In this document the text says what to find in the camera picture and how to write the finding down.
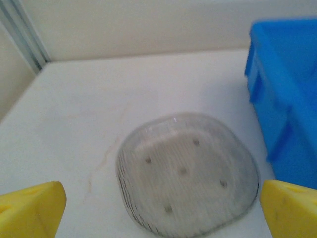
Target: white table surface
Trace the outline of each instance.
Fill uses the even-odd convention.
[[[141,124],[176,112],[224,122],[246,145],[261,184],[274,179],[243,72],[247,50],[51,63],[0,125],[0,194],[62,182],[57,238],[152,238],[121,200],[115,157]],[[271,238],[259,199],[211,238]]]

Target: blue plastic bin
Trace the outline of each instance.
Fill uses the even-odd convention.
[[[252,25],[245,75],[281,181],[317,189],[317,19]]]

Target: glass plate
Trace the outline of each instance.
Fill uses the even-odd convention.
[[[136,129],[119,149],[116,172],[132,220],[173,238],[203,235],[236,220],[259,188],[246,147],[224,124],[196,113]]]

